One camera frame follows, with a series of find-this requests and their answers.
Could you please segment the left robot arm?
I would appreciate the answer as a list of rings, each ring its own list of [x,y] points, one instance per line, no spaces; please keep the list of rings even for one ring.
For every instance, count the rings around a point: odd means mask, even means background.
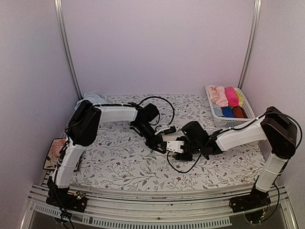
[[[66,145],[48,180],[49,197],[60,207],[67,207],[71,203],[68,194],[70,179],[86,147],[95,141],[100,124],[130,122],[131,129],[145,138],[148,148],[164,154],[166,151],[161,148],[163,138],[150,124],[158,114],[153,104],[141,107],[135,103],[93,104],[83,100],[65,129]]]

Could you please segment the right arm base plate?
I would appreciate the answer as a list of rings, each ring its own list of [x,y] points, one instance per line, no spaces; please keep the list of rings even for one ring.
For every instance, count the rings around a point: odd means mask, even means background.
[[[229,200],[233,213],[252,210],[271,204],[268,192],[253,189],[249,194],[236,196]]]

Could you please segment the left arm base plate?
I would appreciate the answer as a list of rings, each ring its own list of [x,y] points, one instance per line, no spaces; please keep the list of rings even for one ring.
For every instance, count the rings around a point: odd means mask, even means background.
[[[61,191],[50,192],[46,199],[46,203],[60,209],[72,210],[84,213],[87,206],[88,199],[82,197],[78,199],[77,196]]]

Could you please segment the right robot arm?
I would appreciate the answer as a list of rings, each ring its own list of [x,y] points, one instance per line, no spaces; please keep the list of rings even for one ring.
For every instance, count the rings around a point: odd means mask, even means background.
[[[248,195],[231,198],[233,212],[269,205],[268,191],[295,154],[302,140],[302,129],[290,116],[268,107],[264,114],[235,127],[220,129],[209,135],[197,121],[182,128],[183,136],[167,142],[166,149],[176,153],[177,160],[192,160],[194,154],[205,158],[253,142],[268,141],[271,153]]]

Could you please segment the cream white towel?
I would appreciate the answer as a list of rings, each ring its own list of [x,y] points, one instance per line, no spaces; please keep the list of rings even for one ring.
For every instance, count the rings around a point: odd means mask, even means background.
[[[164,142],[168,142],[168,141],[182,141],[181,139],[182,135],[179,133],[173,133],[173,134],[162,134],[162,138]]]

